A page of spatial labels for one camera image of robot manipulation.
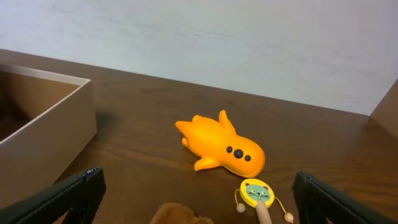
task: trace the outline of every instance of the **string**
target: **string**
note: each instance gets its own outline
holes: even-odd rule
[[[236,192],[238,192],[239,191],[239,189],[236,189],[235,190],[235,202],[236,202],[236,204],[238,204],[238,200],[237,200],[237,198],[236,198]]]
[[[282,202],[280,202],[280,200],[277,197],[275,197],[275,199],[279,202],[280,207],[282,208],[282,210],[286,214],[286,210],[285,210],[284,206],[282,205]]]

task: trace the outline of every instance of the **green cat face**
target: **green cat face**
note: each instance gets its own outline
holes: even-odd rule
[[[246,183],[246,193],[251,199],[255,201],[262,200],[263,202],[266,202],[271,197],[268,191],[268,187],[256,184]]]

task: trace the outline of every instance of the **wooden bead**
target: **wooden bead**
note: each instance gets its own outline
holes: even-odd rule
[[[284,217],[288,223],[293,223],[293,215],[290,212],[285,213]]]
[[[236,210],[237,210],[239,213],[244,212],[245,209],[246,209],[246,208],[244,207],[244,204],[242,204],[242,203],[239,203],[239,204],[236,206]]]

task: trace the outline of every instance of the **brown furry toy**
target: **brown furry toy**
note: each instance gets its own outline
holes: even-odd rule
[[[164,203],[149,224],[214,224],[206,217],[196,217],[192,210],[179,203]]]

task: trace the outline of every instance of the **white wall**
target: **white wall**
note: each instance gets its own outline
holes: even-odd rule
[[[369,114],[398,78],[397,11],[396,0],[0,0],[0,48]]]

